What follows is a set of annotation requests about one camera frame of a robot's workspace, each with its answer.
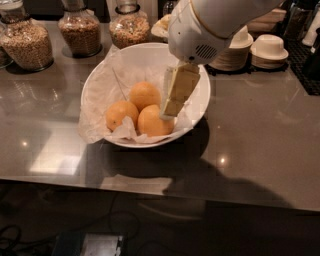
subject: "gray countertop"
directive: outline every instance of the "gray countertop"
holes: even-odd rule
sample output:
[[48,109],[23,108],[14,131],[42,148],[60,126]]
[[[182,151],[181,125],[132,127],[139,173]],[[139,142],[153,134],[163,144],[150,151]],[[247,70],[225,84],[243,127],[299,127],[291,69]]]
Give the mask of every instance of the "gray countertop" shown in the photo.
[[0,70],[0,178],[205,200],[320,210],[320,98],[290,69],[210,77],[207,113],[156,148],[127,149],[78,135],[83,85],[112,46],[74,59],[45,22],[54,64]]

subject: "stack of white bowls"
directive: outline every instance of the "stack of white bowls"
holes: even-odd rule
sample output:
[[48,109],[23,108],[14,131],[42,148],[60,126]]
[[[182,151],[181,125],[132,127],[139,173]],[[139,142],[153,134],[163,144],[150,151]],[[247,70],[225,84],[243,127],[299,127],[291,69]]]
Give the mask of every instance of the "stack of white bowls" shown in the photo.
[[248,27],[244,26],[234,35],[229,48],[223,50],[209,65],[221,71],[241,70],[246,65],[252,43]]
[[277,69],[282,67],[289,56],[284,49],[283,40],[274,35],[259,36],[250,48],[251,64],[263,69]]

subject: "orange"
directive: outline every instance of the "orange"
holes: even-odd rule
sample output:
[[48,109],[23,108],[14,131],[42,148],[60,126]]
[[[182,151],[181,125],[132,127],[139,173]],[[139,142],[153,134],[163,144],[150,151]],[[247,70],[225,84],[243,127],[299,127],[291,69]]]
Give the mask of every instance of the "orange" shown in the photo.
[[157,87],[153,84],[142,81],[132,86],[129,92],[129,100],[137,106],[139,112],[149,105],[159,105],[161,95]]
[[160,108],[158,105],[145,107],[138,118],[138,131],[147,134],[148,137],[162,136],[172,133],[174,119],[162,120],[159,116]]
[[130,101],[125,100],[113,103],[105,113],[107,128],[114,131],[122,124],[122,120],[125,116],[131,117],[134,127],[136,128],[139,116],[137,107]]

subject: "vent grille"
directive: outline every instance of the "vent grille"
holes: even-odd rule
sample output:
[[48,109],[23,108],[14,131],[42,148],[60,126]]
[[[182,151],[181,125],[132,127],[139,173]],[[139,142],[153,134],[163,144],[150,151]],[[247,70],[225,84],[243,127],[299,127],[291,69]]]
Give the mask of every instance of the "vent grille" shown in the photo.
[[217,54],[217,50],[209,45],[198,45],[196,53],[203,59],[212,59]]

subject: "jar of grains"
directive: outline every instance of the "jar of grains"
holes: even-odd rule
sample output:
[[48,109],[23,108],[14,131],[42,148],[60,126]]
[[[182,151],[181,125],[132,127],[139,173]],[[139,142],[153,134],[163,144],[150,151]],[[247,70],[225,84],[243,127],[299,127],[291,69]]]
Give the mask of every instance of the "jar of grains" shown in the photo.
[[150,30],[148,17],[140,10],[136,0],[117,0],[115,11],[118,16],[109,25],[115,46],[122,49],[148,41]]
[[60,32],[74,57],[88,57],[101,50],[100,22],[88,12],[83,0],[62,0],[64,16]]
[[1,1],[1,21],[7,24],[0,45],[22,69],[40,71],[53,63],[48,31],[31,22],[22,0]]
[[[4,34],[5,26],[0,24],[0,38]],[[7,52],[3,49],[3,47],[0,44],[0,68],[4,68],[8,65],[10,65],[13,62],[13,60],[10,58],[10,56],[7,54]]]

